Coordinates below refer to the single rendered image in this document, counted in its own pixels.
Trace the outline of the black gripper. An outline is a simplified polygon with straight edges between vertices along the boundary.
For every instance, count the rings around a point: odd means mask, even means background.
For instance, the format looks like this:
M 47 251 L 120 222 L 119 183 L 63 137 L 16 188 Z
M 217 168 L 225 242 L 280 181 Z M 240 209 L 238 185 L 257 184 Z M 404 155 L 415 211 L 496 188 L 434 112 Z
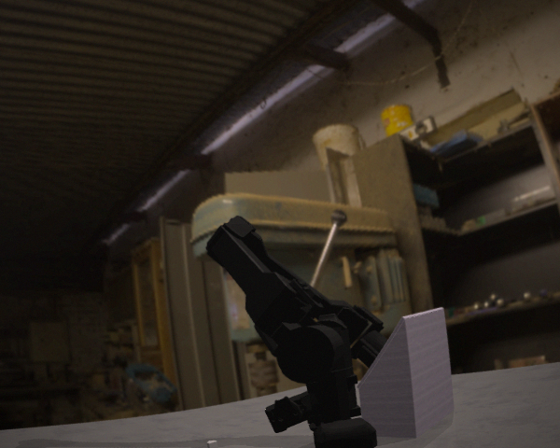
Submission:
M 322 412 L 307 420 L 314 432 L 315 448 L 377 446 L 376 429 L 361 417 L 351 418 L 361 415 L 355 384 L 353 366 L 331 371 L 321 380 L 306 384 L 308 394 L 313 391 Z

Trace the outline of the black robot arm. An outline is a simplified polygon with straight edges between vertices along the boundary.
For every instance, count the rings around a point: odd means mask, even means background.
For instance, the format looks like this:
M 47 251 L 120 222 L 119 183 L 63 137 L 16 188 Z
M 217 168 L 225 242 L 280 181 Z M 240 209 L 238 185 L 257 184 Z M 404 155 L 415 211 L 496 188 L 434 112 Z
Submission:
M 272 257 L 255 230 L 235 216 L 219 226 L 206 249 L 244 291 L 245 310 L 282 373 L 296 383 L 309 384 L 353 366 L 352 358 L 370 368 L 387 342 L 380 333 L 384 322 L 363 306 L 328 300 Z M 371 325 L 350 349 L 369 325 L 366 319 Z M 276 400 L 265 413 L 278 433 L 322 414 L 319 405 L 307 389 Z

